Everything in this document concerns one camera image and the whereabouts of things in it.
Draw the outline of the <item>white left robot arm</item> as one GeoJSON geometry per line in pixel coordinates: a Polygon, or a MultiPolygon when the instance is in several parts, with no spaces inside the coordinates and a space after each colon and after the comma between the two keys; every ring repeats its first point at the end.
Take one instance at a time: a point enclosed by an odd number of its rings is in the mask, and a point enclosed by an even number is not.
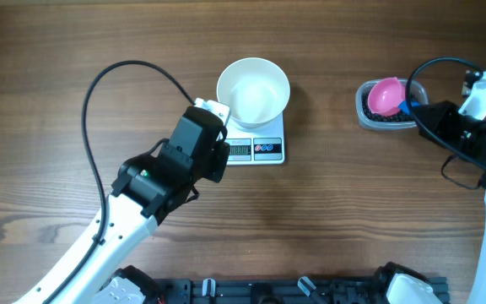
{"type": "Polygon", "coordinates": [[[141,154],[120,167],[107,209],[100,211],[21,303],[89,303],[117,266],[166,216],[198,197],[195,184],[219,182],[230,146],[230,108],[216,101],[190,106],[159,153],[141,154]]]}

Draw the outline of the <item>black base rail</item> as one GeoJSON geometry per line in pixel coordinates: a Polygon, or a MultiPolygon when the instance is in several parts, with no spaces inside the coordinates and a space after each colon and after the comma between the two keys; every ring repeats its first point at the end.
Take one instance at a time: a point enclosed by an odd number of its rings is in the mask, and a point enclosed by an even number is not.
{"type": "MultiPolygon", "coordinates": [[[[326,303],[378,303],[369,296],[369,277],[351,277],[342,279],[313,279],[316,293],[326,303]]],[[[157,280],[162,291],[161,301],[167,304],[252,304],[251,294],[257,289],[256,284],[268,285],[268,290],[283,303],[312,303],[297,286],[296,280],[218,280],[214,296],[203,294],[201,280],[157,280]]]]}

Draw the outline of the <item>white bowl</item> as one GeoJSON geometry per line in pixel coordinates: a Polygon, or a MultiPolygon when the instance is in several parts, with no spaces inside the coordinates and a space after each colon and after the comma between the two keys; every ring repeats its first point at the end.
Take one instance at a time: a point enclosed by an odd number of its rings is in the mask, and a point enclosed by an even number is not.
{"type": "Polygon", "coordinates": [[[216,95],[241,128],[259,128],[279,117],[289,103],[290,83],[274,62],[248,57],[231,63],[219,76],[216,95]]]}

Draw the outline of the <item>clear plastic bean container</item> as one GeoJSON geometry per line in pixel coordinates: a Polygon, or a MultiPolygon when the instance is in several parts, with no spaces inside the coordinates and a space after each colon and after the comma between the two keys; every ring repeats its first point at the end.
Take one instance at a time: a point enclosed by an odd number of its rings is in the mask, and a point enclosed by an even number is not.
{"type": "MultiPolygon", "coordinates": [[[[415,128],[416,123],[414,120],[411,122],[373,122],[369,118],[367,118],[362,109],[361,101],[362,101],[362,94],[364,92],[370,92],[371,89],[379,82],[379,79],[370,80],[362,85],[357,90],[355,96],[355,105],[357,116],[359,119],[359,125],[362,128],[376,130],[376,131],[392,131],[392,130],[400,130],[400,129],[407,129],[407,128],[415,128]]],[[[422,84],[418,83],[417,81],[413,81],[410,89],[410,99],[413,101],[417,101],[419,104],[428,104],[428,96],[425,88],[422,84]]]]}

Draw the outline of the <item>white digital kitchen scale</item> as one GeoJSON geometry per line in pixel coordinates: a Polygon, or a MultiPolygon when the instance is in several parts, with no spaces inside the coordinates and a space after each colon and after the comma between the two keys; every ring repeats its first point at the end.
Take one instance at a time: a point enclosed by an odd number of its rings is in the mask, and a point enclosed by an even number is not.
{"type": "Polygon", "coordinates": [[[231,117],[226,142],[230,146],[228,166],[270,166],[285,162],[282,114],[257,128],[243,128],[231,117]]]}

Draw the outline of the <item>pink scoop blue handle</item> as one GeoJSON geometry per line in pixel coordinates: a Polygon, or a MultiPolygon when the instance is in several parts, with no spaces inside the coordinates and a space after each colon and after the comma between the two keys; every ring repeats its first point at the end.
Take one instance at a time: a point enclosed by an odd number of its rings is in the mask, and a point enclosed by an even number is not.
{"type": "Polygon", "coordinates": [[[372,114],[392,117],[403,113],[410,115],[405,86],[398,78],[386,78],[379,81],[370,91],[367,106],[372,114]]]}

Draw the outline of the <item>black beans in container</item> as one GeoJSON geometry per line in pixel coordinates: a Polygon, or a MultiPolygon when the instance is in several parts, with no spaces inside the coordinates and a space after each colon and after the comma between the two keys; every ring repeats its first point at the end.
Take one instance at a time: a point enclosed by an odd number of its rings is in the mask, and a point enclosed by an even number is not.
{"type": "Polygon", "coordinates": [[[373,122],[411,122],[413,120],[408,114],[404,113],[403,111],[399,111],[398,113],[389,117],[385,117],[379,114],[373,114],[370,111],[370,108],[368,107],[369,94],[370,92],[364,92],[362,94],[361,105],[362,105],[364,115],[367,118],[369,118],[371,121],[373,122]]]}

